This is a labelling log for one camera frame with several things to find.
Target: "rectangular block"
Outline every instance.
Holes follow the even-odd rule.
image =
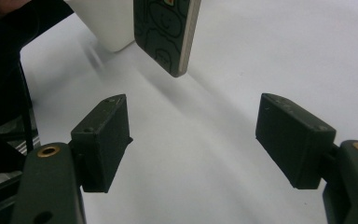
[[[101,101],[71,131],[83,190],[107,192],[131,142],[125,95]]]
[[[317,169],[333,147],[334,128],[288,99],[263,93],[255,135],[294,188],[318,188]]]

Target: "white table surface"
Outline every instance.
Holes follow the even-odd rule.
[[[22,51],[42,144],[126,93],[131,143],[88,223],[326,223],[322,192],[297,190],[255,140],[262,92],[358,139],[358,0],[203,0],[188,72],[134,43],[104,50],[76,16]]]

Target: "white backdrop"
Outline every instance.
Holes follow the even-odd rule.
[[[322,192],[292,189],[255,140],[262,92],[358,139],[358,0],[203,0],[188,72],[132,43],[104,50],[73,15],[22,51],[42,144],[126,93],[134,142],[88,223],[326,223]]]

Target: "white object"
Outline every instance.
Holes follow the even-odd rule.
[[[133,2],[129,0],[66,0],[75,14],[110,51],[133,40]]]

